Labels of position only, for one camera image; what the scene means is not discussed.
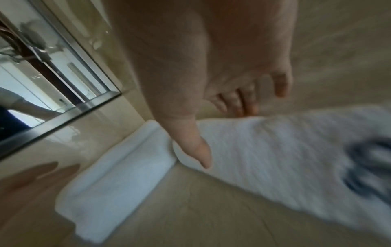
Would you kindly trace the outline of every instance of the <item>bath mat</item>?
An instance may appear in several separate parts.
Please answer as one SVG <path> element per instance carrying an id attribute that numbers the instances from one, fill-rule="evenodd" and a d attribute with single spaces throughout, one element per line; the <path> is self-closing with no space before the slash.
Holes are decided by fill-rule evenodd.
<path id="1" fill-rule="evenodd" d="M 346 148 L 391 137 L 390 123 L 390 105 L 202 120 L 198 125 L 214 158 L 213 167 L 204 170 L 149 121 L 68 184 L 57 197 L 56 211 L 75 222 L 80 237 L 101 243 L 178 158 L 192 169 L 294 210 L 391 239 L 389 205 L 346 184 L 355 166 Z"/>

